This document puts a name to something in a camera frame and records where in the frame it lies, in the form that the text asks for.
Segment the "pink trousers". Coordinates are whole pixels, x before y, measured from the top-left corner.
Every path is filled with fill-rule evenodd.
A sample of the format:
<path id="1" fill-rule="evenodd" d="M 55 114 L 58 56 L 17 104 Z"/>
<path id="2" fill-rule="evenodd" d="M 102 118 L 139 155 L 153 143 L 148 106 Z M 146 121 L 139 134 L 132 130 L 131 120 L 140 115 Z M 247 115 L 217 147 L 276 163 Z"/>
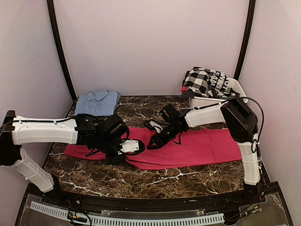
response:
<path id="1" fill-rule="evenodd" d="M 138 155 L 126 156 L 124 161 L 141 170 L 164 170 L 242 159 L 228 129 L 188 130 L 179 139 L 179 145 L 170 141 L 160 149 L 146 149 Z"/>

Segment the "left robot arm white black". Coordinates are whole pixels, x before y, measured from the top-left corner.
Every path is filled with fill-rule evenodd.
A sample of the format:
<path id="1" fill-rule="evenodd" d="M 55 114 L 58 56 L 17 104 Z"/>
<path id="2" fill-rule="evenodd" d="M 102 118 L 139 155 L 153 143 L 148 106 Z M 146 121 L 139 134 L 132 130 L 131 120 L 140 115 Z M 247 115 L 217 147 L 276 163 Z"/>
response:
<path id="1" fill-rule="evenodd" d="M 106 120 L 89 114 L 78 114 L 64 119 L 31 119 L 16 116 L 8 111 L 0 127 L 0 164 L 16 169 L 33 183 L 56 205 L 66 202 L 66 194 L 60 190 L 57 177 L 44 171 L 23 149 L 28 143 L 66 143 L 85 145 L 91 152 L 98 151 L 109 159 L 130 152 L 126 139 L 129 129 L 118 116 Z"/>

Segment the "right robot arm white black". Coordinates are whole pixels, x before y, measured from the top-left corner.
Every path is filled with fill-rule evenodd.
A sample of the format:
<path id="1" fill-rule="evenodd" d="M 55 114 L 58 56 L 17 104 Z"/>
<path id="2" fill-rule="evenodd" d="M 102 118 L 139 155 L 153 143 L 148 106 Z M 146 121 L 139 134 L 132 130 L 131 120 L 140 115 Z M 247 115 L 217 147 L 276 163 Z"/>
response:
<path id="1" fill-rule="evenodd" d="M 262 156 L 259 148 L 262 126 L 258 117 L 245 103 L 246 97 L 234 97 L 216 104 L 194 107 L 183 113 L 172 105 L 165 106 L 160 116 L 166 125 L 151 136 L 147 145 L 149 150 L 160 149 L 183 132 L 197 126 L 226 123 L 231 137 L 237 142 L 244 166 L 244 191 L 240 200 L 250 204 L 263 192 Z"/>

